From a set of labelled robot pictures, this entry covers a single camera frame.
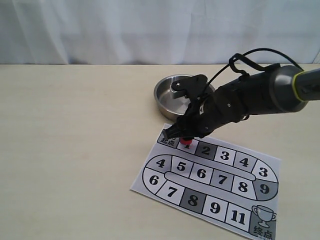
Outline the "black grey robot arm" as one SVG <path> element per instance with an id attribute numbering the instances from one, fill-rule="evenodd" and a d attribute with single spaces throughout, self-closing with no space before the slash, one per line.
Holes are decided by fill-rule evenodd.
<path id="1" fill-rule="evenodd" d="M 163 136 L 190 141 L 251 115 L 301 111 L 308 102 L 320 99 L 320 71 L 273 64 L 262 68 L 261 73 L 243 72 L 217 89 L 209 86 L 203 74 L 175 81 L 170 88 L 176 97 L 186 97 L 190 103 L 185 113 L 163 130 Z"/>

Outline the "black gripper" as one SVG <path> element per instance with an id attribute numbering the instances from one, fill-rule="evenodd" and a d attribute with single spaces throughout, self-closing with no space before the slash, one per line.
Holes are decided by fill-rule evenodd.
<path id="1" fill-rule="evenodd" d="M 247 117 L 243 96 L 241 90 L 229 86 L 221 86 L 215 91 L 208 88 L 201 95 L 200 115 L 179 117 L 175 124 L 162 131 L 162 135 L 165 139 L 192 140 L 204 138 L 229 123 L 238 123 Z"/>

